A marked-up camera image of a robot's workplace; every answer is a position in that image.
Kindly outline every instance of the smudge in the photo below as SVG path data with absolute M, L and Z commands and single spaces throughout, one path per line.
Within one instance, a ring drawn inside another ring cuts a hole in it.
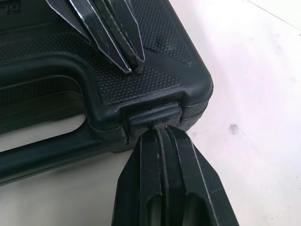
M 230 127 L 229 127 L 229 132 L 233 135 L 236 135 L 238 134 L 239 132 L 239 128 L 238 128 L 238 125 L 236 124 L 231 124 Z

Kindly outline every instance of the black plastic case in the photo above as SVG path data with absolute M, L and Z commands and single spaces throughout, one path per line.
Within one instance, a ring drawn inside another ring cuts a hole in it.
M 132 4 L 145 63 L 124 75 L 45 0 L 0 1 L 0 133 L 87 114 L 74 132 L 0 153 L 0 183 L 130 150 L 153 126 L 188 130 L 201 117 L 212 79 L 170 3 Z

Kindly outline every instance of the textured plastic surface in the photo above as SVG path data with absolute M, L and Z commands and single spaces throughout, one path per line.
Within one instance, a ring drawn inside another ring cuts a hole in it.
M 120 72 L 44 1 L 23 1 L 19 12 L 1 15 L 0 111 L 10 116 L 13 124 L 11 106 L 36 98 L 53 97 L 55 100 L 58 93 L 74 92 L 82 96 L 87 114 L 87 122 L 81 127 L 87 131 L 82 133 L 89 142 L 102 148 L 100 152 L 131 149 L 146 125 L 136 125 L 135 131 L 128 116 L 170 103 L 177 103 L 182 115 L 170 115 L 164 123 L 162 119 L 149 119 L 147 122 L 151 123 L 147 127 L 172 123 L 189 129 L 207 106 L 213 91 L 211 76 L 167 0 L 132 0 L 132 5 L 145 52 L 143 73 L 139 75 Z M 37 109 L 45 103 L 40 101 Z M 36 123 L 40 123 L 41 115 L 50 113 L 47 108 L 43 109 L 45 111 L 38 111 L 39 114 L 31 109 L 31 115 L 28 112 L 31 123 L 23 121 L 20 128 L 34 124 L 35 117 Z M 52 115 L 65 117 L 70 112 L 70 108 L 66 108 L 63 113 L 59 106 L 51 110 Z M 60 118 L 49 116 L 45 120 Z M 0 121 L 0 127 L 8 126 L 7 122 Z M 71 141 L 71 135 L 59 136 L 0 153 L 0 158 L 9 153 L 27 156 L 29 150 L 48 150 L 46 144 L 54 145 L 59 153 L 68 149 L 74 159 L 81 158 L 82 152 L 89 153 L 90 146 L 84 142 L 86 145 L 79 145 L 81 151 L 74 151 L 72 155 L 70 147 L 64 145 L 64 137 Z M 14 166 L 15 158 L 18 155 L 9 158 L 10 167 Z M 59 158 L 68 162 L 67 155 Z M 49 156 L 49 159 L 53 163 L 48 167 L 40 166 L 43 170 L 57 165 L 55 158 Z M 31 163 L 32 172 L 40 163 Z

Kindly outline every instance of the textured pattern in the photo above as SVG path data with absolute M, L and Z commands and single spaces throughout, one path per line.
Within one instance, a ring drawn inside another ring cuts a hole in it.
M 162 0 L 132 0 L 143 46 L 186 65 L 192 59 L 175 29 Z
M 0 107 L 65 90 L 80 92 L 79 86 L 74 81 L 65 77 L 52 77 L 47 80 L 20 85 L 14 89 L 2 89 L 0 90 Z
M 151 94 L 159 90 L 180 86 L 180 81 L 165 73 L 159 73 L 151 68 L 144 68 L 142 75 L 127 77 L 106 77 L 105 82 L 99 81 L 106 103 L 115 104 L 118 100 L 130 100 Z
M 161 118 L 159 120 L 156 121 L 150 121 L 147 124 L 144 125 L 139 125 L 139 126 L 135 126 L 132 127 L 132 135 L 135 138 L 138 138 L 140 135 L 142 135 L 143 133 L 145 133 L 146 131 L 148 131 L 149 129 L 153 128 L 153 127 L 159 127 L 159 128 L 164 128 L 165 126 L 175 126 L 178 127 L 180 124 L 180 117 L 181 114 L 179 115 L 173 115 L 173 116 L 169 116 L 169 117 L 165 117 L 165 118 Z
M 110 131 L 96 131 L 93 130 L 95 135 L 104 142 L 113 143 L 116 141 L 124 140 L 127 135 L 123 128 L 114 129 Z
M 189 119 L 189 118 L 201 115 L 206 110 L 206 108 L 208 106 L 208 103 L 209 103 L 209 100 L 207 100 L 203 103 L 200 103 L 198 105 L 185 107 L 182 118 L 183 119 Z
M 105 105 L 122 103 L 181 85 L 178 78 L 150 68 L 145 68 L 142 75 L 125 76 L 102 54 L 72 33 L 0 46 L 0 61 L 47 52 L 66 52 L 89 62 L 96 72 L 101 100 Z M 43 89 L 38 88 L 39 91 L 42 96 Z

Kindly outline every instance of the white table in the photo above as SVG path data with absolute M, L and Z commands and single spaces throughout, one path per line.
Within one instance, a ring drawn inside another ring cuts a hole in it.
M 220 175 L 239 223 L 300 226 L 300 3 L 253 0 L 286 22 L 247 0 L 171 3 L 214 80 L 209 107 L 188 134 Z M 0 151 L 83 120 L 2 135 Z M 0 187 L 1 226 L 111 225 L 129 155 L 108 153 Z

